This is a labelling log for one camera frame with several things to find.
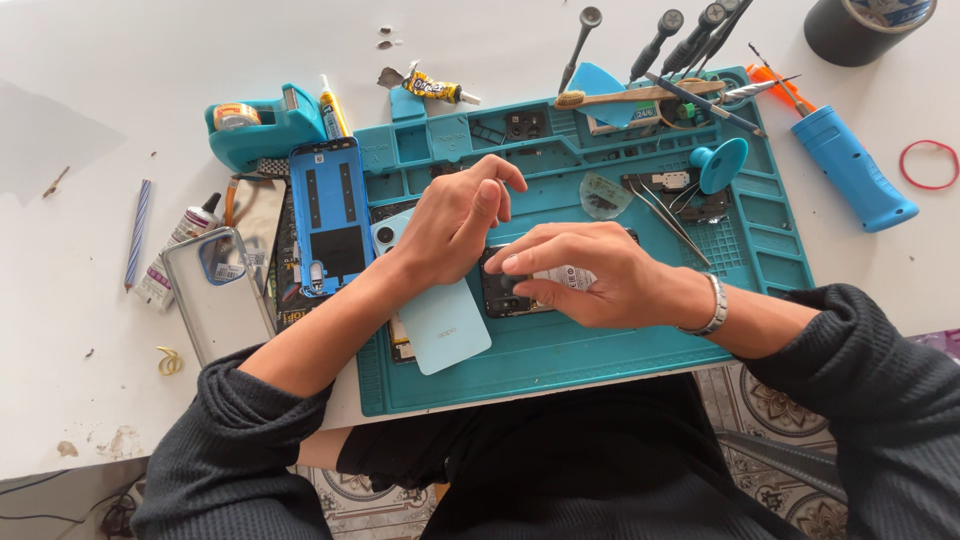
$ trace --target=clear phone case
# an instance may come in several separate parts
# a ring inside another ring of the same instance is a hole
[[[274,337],[243,239],[221,227],[160,255],[200,364]]]

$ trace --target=hand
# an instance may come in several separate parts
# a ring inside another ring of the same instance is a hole
[[[713,288],[707,278],[653,260],[611,221],[537,225],[497,252],[484,269],[520,276],[564,264],[587,269],[597,280],[586,292],[550,280],[519,282],[514,292],[552,306],[585,327],[698,329],[713,316]]]
[[[487,230],[510,221],[510,194],[504,184],[527,190],[520,170],[494,155],[466,171],[437,177],[384,258],[403,265],[422,289],[459,281],[483,253]]]

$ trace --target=silver bracelet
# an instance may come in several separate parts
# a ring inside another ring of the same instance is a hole
[[[713,295],[716,297],[717,301],[717,307],[713,311],[713,319],[711,319],[706,326],[698,330],[686,330],[676,327],[677,330],[683,333],[696,335],[698,337],[703,337],[705,335],[714,333],[720,328],[720,325],[727,320],[727,291],[724,290],[723,284],[717,279],[716,276],[708,272],[702,272],[702,274],[707,276],[707,278],[710,280],[710,284],[713,285]]]

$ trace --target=dark knit sweater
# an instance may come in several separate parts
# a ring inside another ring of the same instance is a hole
[[[831,421],[849,536],[960,536],[960,365],[904,340],[849,285],[790,298],[823,313],[747,364]],[[330,538],[313,487],[285,469],[329,389],[300,399],[233,369],[251,352],[207,366],[160,441],[133,516],[139,538]],[[452,456],[451,488],[422,537],[803,538],[705,463],[702,439],[643,404],[541,415]],[[522,488],[501,488],[516,478]]]

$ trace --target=striped pencil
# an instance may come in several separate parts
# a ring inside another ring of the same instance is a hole
[[[150,179],[143,179],[140,185],[140,198],[136,201],[136,219],[133,221],[133,238],[130,240],[130,258],[127,260],[127,277],[123,287],[130,292],[133,276],[136,274],[136,260],[140,255],[140,237],[143,235],[143,222],[147,215],[147,201],[150,200]]]

